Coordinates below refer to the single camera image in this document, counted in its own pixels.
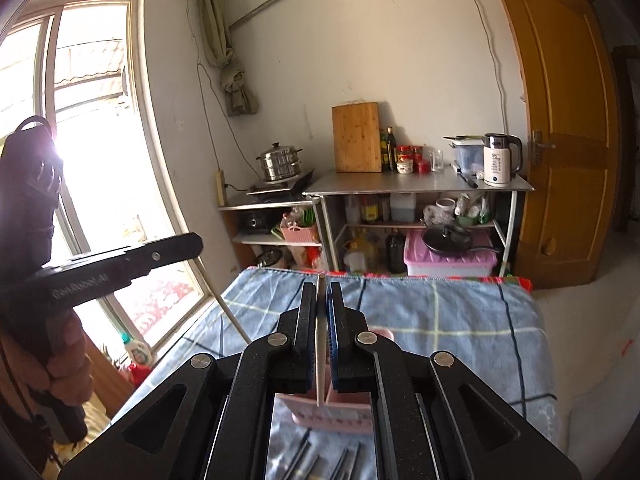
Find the person's left hand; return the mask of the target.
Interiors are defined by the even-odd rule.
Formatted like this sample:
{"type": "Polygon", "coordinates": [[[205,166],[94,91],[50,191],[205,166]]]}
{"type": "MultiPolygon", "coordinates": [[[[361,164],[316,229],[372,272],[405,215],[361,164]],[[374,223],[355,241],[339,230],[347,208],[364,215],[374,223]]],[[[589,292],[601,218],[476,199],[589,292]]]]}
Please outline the person's left hand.
{"type": "Polygon", "coordinates": [[[26,382],[35,390],[49,391],[73,408],[87,402],[93,392],[86,334],[74,311],[70,311],[62,335],[63,349],[53,353],[46,367],[36,363],[32,368],[32,378],[26,382]]]}

